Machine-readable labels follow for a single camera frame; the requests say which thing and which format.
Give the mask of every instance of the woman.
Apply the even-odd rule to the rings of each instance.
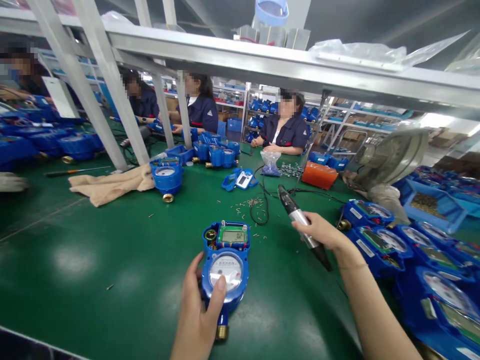
[[[365,359],[422,360],[390,310],[358,248],[320,215],[306,211],[304,214],[311,225],[302,225],[299,222],[292,222],[292,225],[299,232],[308,234],[324,244],[335,254]],[[214,344],[227,284],[225,277],[221,275],[213,288],[208,309],[205,311],[197,278],[197,268],[202,257],[203,252],[191,262],[185,275],[180,316],[170,360],[206,360]],[[216,349],[218,353],[226,350],[225,346]]]
[[[32,95],[43,96],[50,103],[53,100],[42,77],[50,77],[47,69],[39,63],[34,54],[24,47],[9,47],[0,55],[6,64],[18,71],[20,89],[0,86],[0,98],[4,100],[30,100]],[[82,104],[75,91],[66,84],[73,103],[81,108]]]
[[[160,112],[155,91],[140,78],[137,71],[123,69],[120,75],[138,121],[145,124],[153,123]]]
[[[203,131],[216,134],[219,127],[219,113],[210,76],[199,73],[185,74],[185,92],[188,94],[186,103],[190,126],[197,128],[199,134]],[[181,134],[183,126],[179,124],[182,121],[180,106],[176,107],[176,111],[169,111],[169,115],[175,127],[172,132]]]
[[[265,151],[301,155],[309,140],[309,127],[300,119],[305,105],[302,94],[280,89],[280,114],[265,117],[265,123],[251,147],[265,147]]]

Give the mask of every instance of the tan rag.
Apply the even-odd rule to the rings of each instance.
[[[131,190],[145,191],[155,186],[149,164],[136,167],[124,173],[109,176],[72,176],[68,181],[70,181],[71,192],[88,196],[90,202],[97,208],[121,197]]]

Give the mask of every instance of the white electronic device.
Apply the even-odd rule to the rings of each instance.
[[[80,118],[67,84],[56,77],[42,76],[41,78],[60,116],[71,119]]]
[[[254,175],[250,171],[242,171],[240,175],[236,178],[235,186],[245,190],[249,187],[250,182],[252,181]]]

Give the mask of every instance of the orange box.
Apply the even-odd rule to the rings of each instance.
[[[308,161],[301,180],[304,183],[316,186],[320,189],[329,190],[334,184],[339,173],[337,170]]]

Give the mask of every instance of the electric screwdriver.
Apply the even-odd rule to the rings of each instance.
[[[278,185],[278,196],[283,204],[283,207],[288,214],[288,217],[292,219],[292,221],[299,222],[303,225],[310,225],[310,221],[305,216],[304,212],[299,208],[297,203],[294,199],[290,196],[290,194],[285,190],[283,185]],[[323,267],[328,271],[331,272],[333,270],[332,264],[327,257],[327,253],[325,252],[324,245],[319,243],[318,241],[314,240],[310,235],[301,232],[300,237],[303,239],[305,244],[311,250],[313,255],[320,260]]]

